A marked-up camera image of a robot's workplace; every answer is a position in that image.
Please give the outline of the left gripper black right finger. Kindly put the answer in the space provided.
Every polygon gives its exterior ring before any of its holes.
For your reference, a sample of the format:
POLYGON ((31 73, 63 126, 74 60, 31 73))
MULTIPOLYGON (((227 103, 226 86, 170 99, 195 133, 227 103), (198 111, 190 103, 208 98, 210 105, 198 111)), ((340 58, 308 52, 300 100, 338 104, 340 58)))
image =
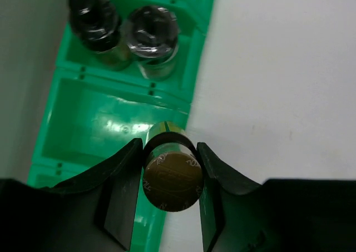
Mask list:
POLYGON ((354 251, 355 181, 270 179, 259 184, 205 143, 199 201, 204 251, 354 251))

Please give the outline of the tall black cap spice jar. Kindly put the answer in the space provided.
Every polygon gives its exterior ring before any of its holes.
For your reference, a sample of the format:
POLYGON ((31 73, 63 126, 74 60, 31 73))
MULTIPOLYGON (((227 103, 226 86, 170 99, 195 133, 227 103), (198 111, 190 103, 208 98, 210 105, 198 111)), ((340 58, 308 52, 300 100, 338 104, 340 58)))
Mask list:
POLYGON ((142 6, 129 14, 122 30, 145 79, 164 80, 172 74, 180 34, 174 12, 157 5, 142 6))

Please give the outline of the small yellow bottle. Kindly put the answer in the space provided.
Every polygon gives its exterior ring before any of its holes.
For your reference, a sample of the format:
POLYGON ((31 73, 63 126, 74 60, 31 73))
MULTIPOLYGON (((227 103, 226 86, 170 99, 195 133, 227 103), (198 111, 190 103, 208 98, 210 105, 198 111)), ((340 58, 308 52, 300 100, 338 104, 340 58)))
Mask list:
POLYGON ((194 144, 171 121, 153 125, 142 152, 142 187, 148 201, 167 212, 180 212, 198 201, 204 172, 194 144))

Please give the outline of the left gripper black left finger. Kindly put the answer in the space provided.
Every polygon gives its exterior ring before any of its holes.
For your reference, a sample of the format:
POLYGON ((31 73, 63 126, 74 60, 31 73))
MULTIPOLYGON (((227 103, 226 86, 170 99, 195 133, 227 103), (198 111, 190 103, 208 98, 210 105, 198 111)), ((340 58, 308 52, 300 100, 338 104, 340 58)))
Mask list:
POLYGON ((143 144, 133 139, 94 167, 40 189, 1 180, 2 251, 128 251, 143 144))

